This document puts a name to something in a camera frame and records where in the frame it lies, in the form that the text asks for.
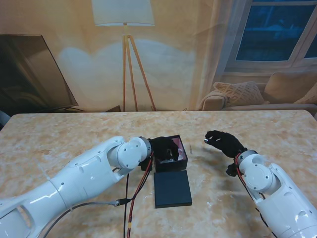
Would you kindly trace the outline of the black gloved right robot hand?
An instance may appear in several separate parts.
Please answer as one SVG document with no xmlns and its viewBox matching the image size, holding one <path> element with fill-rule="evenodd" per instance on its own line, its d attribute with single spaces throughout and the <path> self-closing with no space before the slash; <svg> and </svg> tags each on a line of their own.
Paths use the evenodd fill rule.
<svg viewBox="0 0 317 238">
<path fill-rule="evenodd" d="M 232 134 L 213 130 L 205 135 L 204 142 L 214 148 L 221 150 L 229 158 L 235 158 L 238 154 L 247 151 L 240 141 Z"/>
</svg>

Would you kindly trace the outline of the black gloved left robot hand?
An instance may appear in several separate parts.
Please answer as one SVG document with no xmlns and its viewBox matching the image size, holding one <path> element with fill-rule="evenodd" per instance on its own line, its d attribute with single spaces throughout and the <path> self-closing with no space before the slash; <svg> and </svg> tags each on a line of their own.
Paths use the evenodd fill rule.
<svg viewBox="0 0 317 238">
<path fill-rule="evenodd" d="M 167 137 L 157 137 L 149 140 L 154 157 L 158 161 L 173 160 L 177 161 L 179 157 L 178 145 Z"/>
</svg>

